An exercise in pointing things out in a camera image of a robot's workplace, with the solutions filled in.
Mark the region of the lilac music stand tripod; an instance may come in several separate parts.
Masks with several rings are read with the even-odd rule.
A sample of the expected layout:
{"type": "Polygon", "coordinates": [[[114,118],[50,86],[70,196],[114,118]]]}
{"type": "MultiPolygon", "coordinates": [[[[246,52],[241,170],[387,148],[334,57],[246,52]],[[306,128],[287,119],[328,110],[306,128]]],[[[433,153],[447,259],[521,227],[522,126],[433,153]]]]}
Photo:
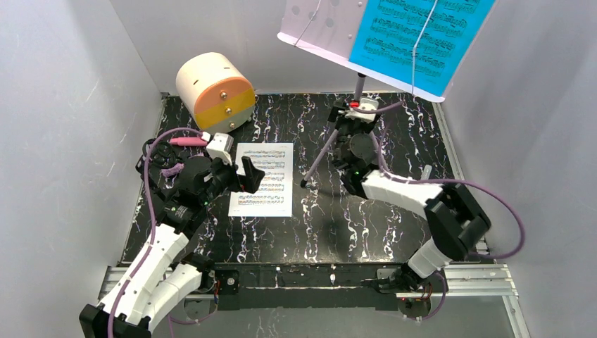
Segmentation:
{"type": "Polygon", "coordinates": [[[278,39],[442,103],[494,1],[288,1],[278,39]]]}

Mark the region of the white sheet music page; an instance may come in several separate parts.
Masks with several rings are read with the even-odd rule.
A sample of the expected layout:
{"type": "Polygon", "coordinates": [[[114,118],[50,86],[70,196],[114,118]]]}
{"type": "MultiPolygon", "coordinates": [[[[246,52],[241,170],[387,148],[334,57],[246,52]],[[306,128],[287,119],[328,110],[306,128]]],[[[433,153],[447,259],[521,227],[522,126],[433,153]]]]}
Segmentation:
{"type": "Polygon", "coordinates": [[[292,143],[239,143],[237,159],[248,156],[265,176],[256,193],[231,193],[228,216],[292,216],[293,153],[292,143]]]}

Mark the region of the silver mesh studio microphone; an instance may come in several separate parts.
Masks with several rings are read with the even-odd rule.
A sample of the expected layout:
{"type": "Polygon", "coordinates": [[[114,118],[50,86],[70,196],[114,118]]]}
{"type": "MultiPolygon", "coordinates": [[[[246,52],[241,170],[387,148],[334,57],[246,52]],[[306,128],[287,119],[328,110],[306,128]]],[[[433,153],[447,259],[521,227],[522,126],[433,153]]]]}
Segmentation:
{"type": "Polygon", "coordinates": [[[184,164],[183,163],[176,163],[171,168],[161,169],[161,175],[163,177],[172,177],[172,176],[180,174],[183,169],[184,169],[184,164]]]}

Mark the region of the pink microphone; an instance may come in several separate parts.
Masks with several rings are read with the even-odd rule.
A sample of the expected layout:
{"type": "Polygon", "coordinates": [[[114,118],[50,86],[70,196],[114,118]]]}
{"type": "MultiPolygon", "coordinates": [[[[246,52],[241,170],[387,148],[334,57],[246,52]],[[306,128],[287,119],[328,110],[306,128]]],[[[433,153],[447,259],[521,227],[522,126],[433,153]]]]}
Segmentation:
{"type": "Polygon", "coordinates": [[[202,137],[174,137],[169,140],[174,146],[207,146],[208,141],[202,137]]]}

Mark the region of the black tripod microphone stand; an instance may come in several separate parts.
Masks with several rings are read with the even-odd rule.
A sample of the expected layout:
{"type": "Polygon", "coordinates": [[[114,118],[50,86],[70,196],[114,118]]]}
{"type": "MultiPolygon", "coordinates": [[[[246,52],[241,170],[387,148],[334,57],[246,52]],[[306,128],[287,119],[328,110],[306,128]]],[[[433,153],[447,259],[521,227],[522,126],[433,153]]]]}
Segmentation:
{"type": "Polygon", "coordinates": [[[142,183],[144,183],[145,171],[144,164],[145,160],[149,158],[147,173],[149,177],[150,188],[165,188],[173,189],[175,187],[175,179],[178,175],[172,177],[163,177],[161,175],[161,169],[171,168],[176,163],[183,163],[183,158],[178,156],[174,146],[168,141],[159,141],[153,148],[151,154],[149,153],[150,146],[155,142],[156,139],[148,139],[143,147],[142,154],[135,164],[135,170],[139,173],[142,183]]]}

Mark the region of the blue sheet music page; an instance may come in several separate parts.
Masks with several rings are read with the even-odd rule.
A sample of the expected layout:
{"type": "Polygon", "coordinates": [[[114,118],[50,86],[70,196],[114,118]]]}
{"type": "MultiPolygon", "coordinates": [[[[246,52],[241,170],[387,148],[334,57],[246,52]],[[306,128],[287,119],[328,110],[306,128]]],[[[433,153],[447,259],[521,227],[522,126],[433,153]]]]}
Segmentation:
{"type": "Polygon", "coordinates": [[[369,1],[349,61],[443,96],[494,2],[369,1]]]}

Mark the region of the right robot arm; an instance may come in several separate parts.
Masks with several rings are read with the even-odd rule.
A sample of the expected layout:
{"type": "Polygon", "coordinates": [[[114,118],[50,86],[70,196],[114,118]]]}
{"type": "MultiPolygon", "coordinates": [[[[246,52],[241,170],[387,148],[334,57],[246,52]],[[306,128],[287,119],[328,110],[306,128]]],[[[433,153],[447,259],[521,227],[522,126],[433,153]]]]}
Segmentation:
{"type": "Polygon", "coordinates": [[[379,144],[371,136],[374,121],[341,115],[328,120],[335,123],[332,163],[345,190],[404,208],[428,224],[429,240],[389,277],[377,280],[382,289],[421,284],[450,263],[463,260],[490,229],[489,217],[464,184],[391,179],[378,162],[379,144]]]}

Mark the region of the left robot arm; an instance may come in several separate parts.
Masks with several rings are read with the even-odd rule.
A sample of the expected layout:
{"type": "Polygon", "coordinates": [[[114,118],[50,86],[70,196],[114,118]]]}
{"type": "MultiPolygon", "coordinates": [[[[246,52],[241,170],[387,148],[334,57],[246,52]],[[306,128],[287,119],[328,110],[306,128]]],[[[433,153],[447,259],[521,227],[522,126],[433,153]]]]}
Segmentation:
{"type": "Polygon", "coordinates": [[[200,288],[212,260],[197,253],[179,262],[175,258],[206,220],[210,202],[224,192],[257,192],[265,172],[247,156],[241,166],[238,174],[235,164],[206,156],[183,164],[178,185],[154,213],[156,226],[133,263],[97,305],[82,309],[85,337],[150,337],[186,295],[200,288]]]}

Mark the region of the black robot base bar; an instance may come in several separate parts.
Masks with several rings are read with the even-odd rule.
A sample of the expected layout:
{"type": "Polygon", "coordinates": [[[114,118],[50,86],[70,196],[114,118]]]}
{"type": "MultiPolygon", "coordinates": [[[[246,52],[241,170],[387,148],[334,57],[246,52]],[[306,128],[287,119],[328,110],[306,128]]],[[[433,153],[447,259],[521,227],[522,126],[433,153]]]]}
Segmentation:
{"type": "Polygon", "coordinates": [[[428,313],[441,293],[437,278],[415,289],[397,286],[397,263],[217,263],[200,289],[183,300],[193,318],[199,307],[238,311],[259,308],[373,308],[428,313]]]}

